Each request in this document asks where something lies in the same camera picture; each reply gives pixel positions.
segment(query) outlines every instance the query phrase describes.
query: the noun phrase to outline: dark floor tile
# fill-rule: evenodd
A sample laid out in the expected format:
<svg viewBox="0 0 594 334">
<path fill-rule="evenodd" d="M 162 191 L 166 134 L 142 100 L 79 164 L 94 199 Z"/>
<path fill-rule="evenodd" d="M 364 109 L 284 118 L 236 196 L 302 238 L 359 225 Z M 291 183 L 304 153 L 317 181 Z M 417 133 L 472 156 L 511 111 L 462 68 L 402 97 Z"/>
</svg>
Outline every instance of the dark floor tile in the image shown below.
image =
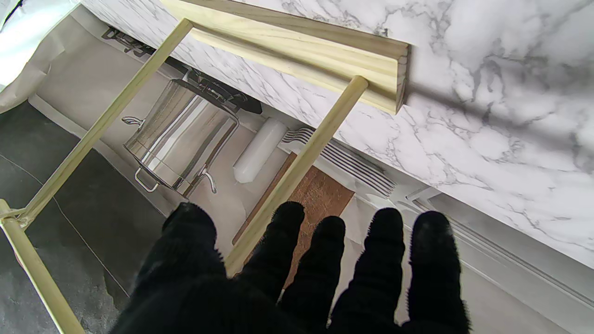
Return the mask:
<svg viewBox="0 0 594 334">
<path fill-rule="evenodd" d="M 123 311 L 128 304 L 128 294 L 122 290 L 122 288 L 107 272 L 107 270 L 103 271 L 103 277 L 105 278 L 105 288 L 108 294 L 113 298 L 113 304 L 115 308 L 118 310 L 118 312 Z"/>
<path fill-rule="evenodd" d="M 39 183 L 0 158 L 1 195 L 23 204 Z M 122 294 L 108 293 L 113 282 L 52 201 L 27 229 L 27 236 L 83 327 L 106 333 L 119 313 Z M 8 240 L 0 237 L 0 333 L 58 333 Z"/>
<path fill-rule="evenodd" d="M 56 199 L 89 246 L 130 291 L 165 218 L 97 152 L 85 157 Z"/>
<path fill-rule="evenodd" d="M 0 114 L 0 154 L 45 182 L 79 139 L 28 102 Z"/>
</svg>

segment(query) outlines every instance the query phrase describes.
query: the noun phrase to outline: black glove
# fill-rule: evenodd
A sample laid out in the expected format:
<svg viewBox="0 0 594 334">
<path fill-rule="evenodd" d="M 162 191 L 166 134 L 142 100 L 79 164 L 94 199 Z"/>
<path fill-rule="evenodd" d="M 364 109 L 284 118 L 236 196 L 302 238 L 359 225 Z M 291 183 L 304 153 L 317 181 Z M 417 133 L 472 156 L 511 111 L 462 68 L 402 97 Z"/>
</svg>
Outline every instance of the black glove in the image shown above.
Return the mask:
<svg viewBox="0 0 594 334">
<path fill-rule="evenodd" d="M 281 205 L 243 271 L 228 279 L 214 249 L 206 212 L 182 203 L 163 225 L 130 302 L 112 333 L 468 333 L 460 299 L 460 262 L 447 219 L 426 212 L 415 222 L 408 295 L 410 321 L 394 323 L 402 284 L 402 218 L 378 211 L 355 275 L 328 323 L 340 275 L 345 224 L 327 217 L 316 227 L 293 283 L 289 273 L 304 210 Z"/>
</svg>

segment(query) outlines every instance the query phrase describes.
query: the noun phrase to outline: white marble surface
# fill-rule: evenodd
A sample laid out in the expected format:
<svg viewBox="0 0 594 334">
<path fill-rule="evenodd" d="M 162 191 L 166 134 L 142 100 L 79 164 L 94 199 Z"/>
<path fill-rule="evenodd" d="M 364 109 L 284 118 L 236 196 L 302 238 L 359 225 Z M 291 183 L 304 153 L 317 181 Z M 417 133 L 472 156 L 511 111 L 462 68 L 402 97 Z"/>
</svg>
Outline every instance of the white marble surface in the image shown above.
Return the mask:
<svg viewBox="0 0 594 334">
<path fill-rule="evenodd" d="M 397 116 L 358 104 L 341 141 L 594 268 L 594 1 L 247 0 L 409 42 Z M 158 0 L 83 0 L 159 46 Z M 313 126 L 337 98 L 186 38 L 173 55 Z"/>
</svg>

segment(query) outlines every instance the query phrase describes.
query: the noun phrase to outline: stainless steel pot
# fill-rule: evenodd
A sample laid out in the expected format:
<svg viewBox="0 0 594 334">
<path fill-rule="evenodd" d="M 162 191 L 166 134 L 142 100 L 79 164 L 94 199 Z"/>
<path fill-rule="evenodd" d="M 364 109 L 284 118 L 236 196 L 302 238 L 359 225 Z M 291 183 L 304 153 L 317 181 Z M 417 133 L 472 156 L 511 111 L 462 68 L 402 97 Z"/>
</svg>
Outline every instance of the stainless steel pot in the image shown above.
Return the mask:
<svg viewBox="0 0 594 334">
<path fill-rule="evenodd" d="M 174 79 L 147 118 L 126 116 L 122 121 L 138 125 L 124 147 L 140 164 L 134 177 L 146 191 L 151 193 L 162 184 L 188 198 L 206 177 L 216 193 L 208 169 L 239 126 L 231 108 L 208 92 Z M 154 186 L 139 179 L 142 169 L 155 180 Z"/>
</svg>

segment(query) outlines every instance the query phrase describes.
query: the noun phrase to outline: brown wooden board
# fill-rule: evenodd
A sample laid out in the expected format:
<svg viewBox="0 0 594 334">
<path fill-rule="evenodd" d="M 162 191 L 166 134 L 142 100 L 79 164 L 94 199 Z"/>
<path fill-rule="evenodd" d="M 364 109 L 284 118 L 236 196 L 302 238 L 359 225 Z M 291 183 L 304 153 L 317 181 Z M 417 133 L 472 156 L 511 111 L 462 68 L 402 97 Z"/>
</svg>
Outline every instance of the brown wooden board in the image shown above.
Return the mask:
<svg viewBox="0 0 594 334">
<path fill-rule="evenodd" d="M 294 153 L 291 153 L 289 157 L 287 157 L 285 163 L 268 186 L 268 189 L 266 189 L 264 195 L 254 207 L 254 210 L 252 210 L 239 229 L 239 232 L 237 232 L 233 238 L 233 244 L 239 239 L 241 233 L 243 233 L 245 228 L 254 218 L 256 212 L 258 212 L 266 200 L 266 197 L 270 195 L 274 186 L 276 186 L 296 157 L 297 155 Z M 295 191 L 289 197 L 290 201 L 297 201 L 303 204 L 305 208 L 305 219 L 301 225 L 301 230 L 299 231 L 299 239 L 297 241 L 297 247 L 295 247 L 295 251 L 293 252 L 293 262 L 291 264 L 289 277 L 285 282 L 285 287 L 293 282 L 297 265 L 303 254 L 309 249 L 311 236 L 315 227 L 327 216 L 339 216 L 354 194 L 353 191 L 348 190 L 314 166 L 312 166 L 307 174 L 305 174 Z"/>
</svg>

